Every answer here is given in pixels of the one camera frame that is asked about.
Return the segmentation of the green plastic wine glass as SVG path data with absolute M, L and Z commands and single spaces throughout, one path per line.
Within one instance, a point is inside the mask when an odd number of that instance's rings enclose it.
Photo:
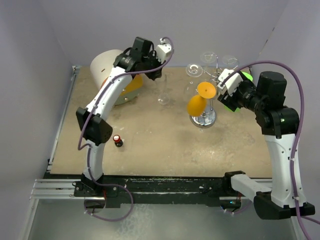
M 241 71 L 241 73 L 247 78 L 249 79 L 251 82 L 253 81 L 253 76 L 250 73 Z M 233 112 L 230 108 L 228 108 L 227 106 L 224 107 L 226 110 Z

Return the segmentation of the tall clear champagne flute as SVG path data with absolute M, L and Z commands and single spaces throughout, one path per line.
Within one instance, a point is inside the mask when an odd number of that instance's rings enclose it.
M 161 105 L 167 105 L 170 102 L 170 96 L 167 92 L 167 75 L 163 74 L 156 81 L 156 86 L 159 91 L 157 101 Z

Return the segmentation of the clear stemmed wine glass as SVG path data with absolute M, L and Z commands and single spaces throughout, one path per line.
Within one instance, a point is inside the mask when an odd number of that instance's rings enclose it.
M 196 92 L 197 86 L 200 83 L 200 77 L 203 74 L 203 68 L 198 64 L 191 63 L 186 67 L 185 71 L 188 75 L 185 93 L 193 94 Z

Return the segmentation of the yellow plastic wine glass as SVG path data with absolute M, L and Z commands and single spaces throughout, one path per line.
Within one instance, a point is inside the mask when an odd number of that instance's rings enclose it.
M 210 82 L 201 82 L 197 86 L 197 94 L 187 104 L 187 113 L 192 117 L 199 117 L 207 106 L 207 100 L 216 96 L 216 87 Z

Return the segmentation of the short clear wine glass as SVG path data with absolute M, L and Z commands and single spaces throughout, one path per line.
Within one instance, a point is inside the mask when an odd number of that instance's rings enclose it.
M 200 60 L 204 63 L 204 68 L 216 67 L 218 64 L 218 56 L 212 51 L 203 52 L 200 55 Z

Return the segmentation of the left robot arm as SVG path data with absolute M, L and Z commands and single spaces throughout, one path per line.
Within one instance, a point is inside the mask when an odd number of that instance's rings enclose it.
M 162 69 L 174 54 L 172 40 L 165 36 L 158 45 L 142 37 L 136 37 L 133 45 L 119 55 L 113 62 L 109 76 L 97 95 L 85 107 L 78 108 L 76 118 L 81 129 L 78 149 L 87 149 L 86 167 L 82 179 L 89 181 L 85 190 L 91 196 L 98 196 L 103 191 L 100 181 L 103 177 L 103 155 L 106 142 L 113 133 L 107 118 L 118 97 L 137 75 L 144 74 L 151 80 L 162 76 Z

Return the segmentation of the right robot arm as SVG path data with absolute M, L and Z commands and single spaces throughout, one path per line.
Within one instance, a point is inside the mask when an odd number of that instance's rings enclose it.
M 255 114 L 271 159 L 272 187 L 264 187 L 244 172 L 228 172 L 222 190 L 228 196 L 237 192 L 253 202 L 263 220 L 282 220 L 316 213 L 305 197 L 297 153 L 293 148 L 298 135 L 299 115 L 284 105 L 287 80 L 281 73 L 264 71 L 255 85 L 242 72 L 224 69 L 218 77 L 218 101 L 230 110 L 246 108 Z

